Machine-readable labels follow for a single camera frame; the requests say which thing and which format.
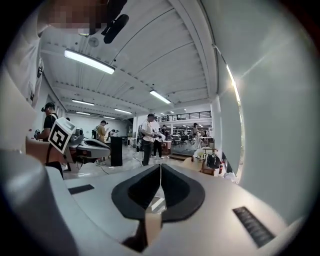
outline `fire extinguisher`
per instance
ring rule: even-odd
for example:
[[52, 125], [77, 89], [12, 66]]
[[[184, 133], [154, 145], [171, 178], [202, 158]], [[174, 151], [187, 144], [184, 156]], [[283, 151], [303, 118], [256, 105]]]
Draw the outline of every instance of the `fire extinguisher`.
[[220, 164], [220, 166], [219, 166], [219, 174], [221, 174], [222, 173], [222, 164]]

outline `white ceiling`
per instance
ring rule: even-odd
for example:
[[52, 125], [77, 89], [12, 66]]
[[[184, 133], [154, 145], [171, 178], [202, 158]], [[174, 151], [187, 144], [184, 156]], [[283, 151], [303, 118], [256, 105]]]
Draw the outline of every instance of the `white ceiling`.
[[[190, 20], [182, 20], [167, 0], [131, 0], [121, 13], [127, 14], [129, 21], [110, 44], [103, 42], [101, 31], [88, 38], [52, 27], [44, 32], [44, 74], [68, 111], [124, 119], [168, 107], [149, 93], [152, 89], [168, 98], [173, 109], [209, 97], [196, 33], [191, 35], [185, 25]], [[99, 41], [97, 47], [89, 45], [91, 38]], [[108, 74], [65, 58], [66, 48], [112, 65], [115, 72]]]

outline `loudspeaker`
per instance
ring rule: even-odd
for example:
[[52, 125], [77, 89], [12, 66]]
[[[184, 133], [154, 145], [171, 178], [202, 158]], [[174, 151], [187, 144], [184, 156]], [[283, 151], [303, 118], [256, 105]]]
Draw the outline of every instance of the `loudspeaker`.
[[122, 166], [122, 138], [111, 137], [111, 166]]

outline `floor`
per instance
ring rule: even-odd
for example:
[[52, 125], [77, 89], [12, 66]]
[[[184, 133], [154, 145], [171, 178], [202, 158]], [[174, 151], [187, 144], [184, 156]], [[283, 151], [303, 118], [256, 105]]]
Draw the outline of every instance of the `floor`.
[[[106, 165], [97, 166], [95, 163], [84, 164], [78, 173], [71, 173], [69, 171], [63, 172], [65, 180], [77, 179], [81, 177], [96, 177], [102, 175], [112, 175], [119, 172], [126, 172], [142, 166], [143, 152], [136, 152], [136, 149], [131, 146], [122, 146], [122, 166], [111, 166], [110, 159], [106, 160]], [[154, 164], [168, 164], [180, 165], [181, 161], [167, 158], [164, 159], [150, 158], [149, 165]]]

